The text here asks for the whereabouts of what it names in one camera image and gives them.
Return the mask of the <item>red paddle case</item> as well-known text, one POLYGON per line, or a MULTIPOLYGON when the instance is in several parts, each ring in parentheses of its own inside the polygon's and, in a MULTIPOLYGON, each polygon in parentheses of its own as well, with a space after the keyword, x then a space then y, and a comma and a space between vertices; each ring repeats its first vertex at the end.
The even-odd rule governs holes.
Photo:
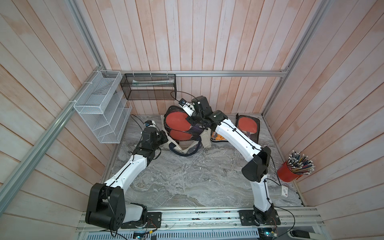
POLYGON ((192 125, 189 116, 178 106, 170 106, 164 115, 163 125, 168 135, 175 141, 196 141, 204 132, 201 124, 192 125))
POLYGON ((258 118, 236 114, 235 126, 254 143, 259 142, 260 120, 258 118))

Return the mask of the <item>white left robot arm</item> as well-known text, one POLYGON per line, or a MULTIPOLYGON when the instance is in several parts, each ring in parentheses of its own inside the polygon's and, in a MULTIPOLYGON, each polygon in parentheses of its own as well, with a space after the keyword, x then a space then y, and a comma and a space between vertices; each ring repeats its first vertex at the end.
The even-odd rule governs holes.
POLYGON ((167 143, 164 131, 151 125, 144 128, 142 137, 128 162, 103 184, 93 185, 85 216, 85 222, 110 231, 126 227, 146 227, 147 207, 125 201, 125 193, 152 160, 157 159, 156 150, 167 143))

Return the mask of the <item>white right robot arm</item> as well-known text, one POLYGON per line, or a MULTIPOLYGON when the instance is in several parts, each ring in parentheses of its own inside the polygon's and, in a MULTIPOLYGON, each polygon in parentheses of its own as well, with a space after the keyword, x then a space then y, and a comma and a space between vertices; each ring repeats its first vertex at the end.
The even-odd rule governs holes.
POLYGON ((188 122, 210 128, 224 137, 244 157, 247 164, 242 168, 242 173, 250 181, 254 195, 251 220, 256 226, 268 223, 276 215, 267 185, 270 148, 263 148, 249 139, 222 111, 212 111, 204 96, 193 98, 191 103, 181 99, 179 105, 187 113, 188 122))

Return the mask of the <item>cream canvas tote bag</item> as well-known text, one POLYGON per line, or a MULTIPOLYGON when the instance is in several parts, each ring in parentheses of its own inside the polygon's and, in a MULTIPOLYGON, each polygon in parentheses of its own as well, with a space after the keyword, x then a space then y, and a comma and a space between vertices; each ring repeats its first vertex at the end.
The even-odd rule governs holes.
POLYGON ((171 152, 181 157, 189 157, 197 153, 201 148, 209 149, 212 147, 210 140, 210 130, 204 130, 204 132, 198 137, 196 141, 175 141, 165 131, 168 137, 167 146, 171 152))

